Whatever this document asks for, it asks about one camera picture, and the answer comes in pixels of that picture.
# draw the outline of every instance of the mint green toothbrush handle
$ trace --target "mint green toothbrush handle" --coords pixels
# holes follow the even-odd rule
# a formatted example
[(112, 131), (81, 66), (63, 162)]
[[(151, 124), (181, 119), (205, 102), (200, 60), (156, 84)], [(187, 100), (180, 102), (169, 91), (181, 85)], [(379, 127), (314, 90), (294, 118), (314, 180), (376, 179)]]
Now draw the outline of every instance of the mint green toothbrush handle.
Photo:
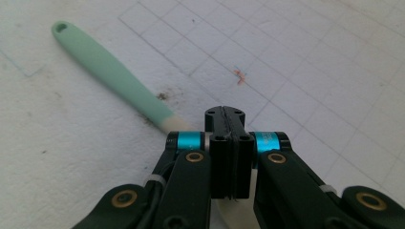
[(56, 22), (53, 36), (93, 76), (147, 116), (165, 133), (190, 130), (166, 105), (142, 85), (115, 57), (84, 31), (68, 22)]

